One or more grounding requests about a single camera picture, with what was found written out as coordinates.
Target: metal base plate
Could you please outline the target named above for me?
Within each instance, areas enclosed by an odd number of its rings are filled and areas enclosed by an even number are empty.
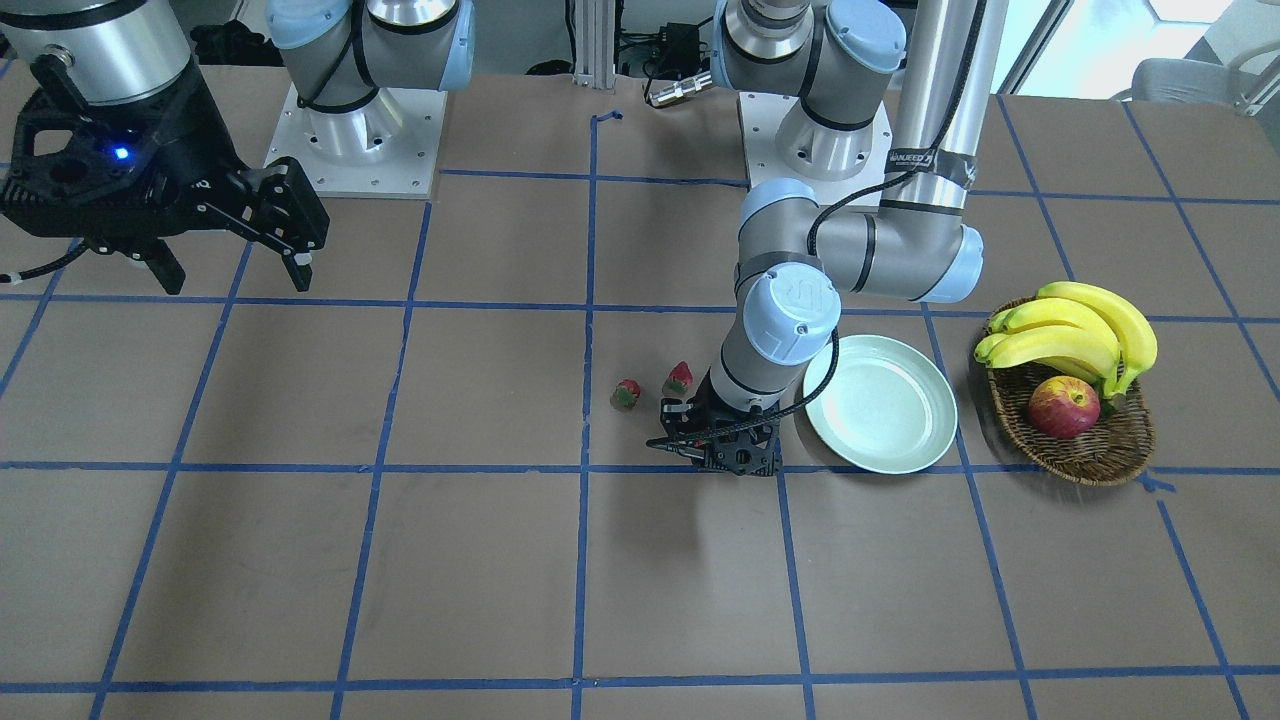
[[[371,165],[340,165],[311,146],[311,122],[298,108],[289,86],[275,126],[266,163],[289,155],[302,164],[321,197],[387,197],[426,200],[431,196],[435,160],[440,150],[447,92],[389,88],[404,110],[404,129],[388,142],[387,159]]]
[[[893,142],[888,126],[888,113],[881,104],[872,122],[872,151],[863,165],[863,172],[838,182],[820,181],[799,174],[787,165],[778,154],[773,138],[778,133],[782,118],[796,104],[795,97],[768,95],[763,92],[740,92],[737,96],[739,118],[742,120],[742,149],[746,151],[746,173],[751,187],[773,178],[797,178],[818,193],[820,205],[831,205],[841,197],[884,181],[884,160]],[[849,206],[872,210],[879,206],[879,192],[859,197]]]

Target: apple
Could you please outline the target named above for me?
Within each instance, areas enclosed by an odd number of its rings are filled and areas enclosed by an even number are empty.
[[[1101,413],[1098,393],[1089,383],[1071,375],[1055,375],[1042,382],[1027,404],[1027,415],[1036,429],[1062,439],[1092,428]]]

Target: white plate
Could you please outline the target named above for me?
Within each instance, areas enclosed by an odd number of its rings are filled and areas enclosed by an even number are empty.
[[[828,343],[809,363],[804,393],[831,366]],[[946,454],[956,434],[956,398],[938,368],[893,338],[840,338],[840,364],[805,411],[836,454],[873,473],[914,473]]]

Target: fruit basket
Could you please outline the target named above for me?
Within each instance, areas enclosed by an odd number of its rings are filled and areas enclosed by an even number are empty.
[[[1014,300],[997,307],[992,316],[1030,300]],[[1156,430],[1138,380],[1129,386],[1115,413],[1071,439],[1060,439],[1030,425],[1027,402],[1042,382],[1062,373],[1038,363],[986,372],[996,416],[1005,433],[1050,473],[1084,486],[1119,486],[1137,478],[1151,460]]]

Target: banana bunch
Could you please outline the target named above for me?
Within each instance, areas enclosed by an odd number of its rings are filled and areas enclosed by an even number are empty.
[[[1126,392],[1156,364],[1156,333],[1147,318],[1128,300],[1087,283],[1048,283],[1036,300],[997,313],[988,329],[974,348],[979,363],[1041,363],[1100,387],[1105,398]]]

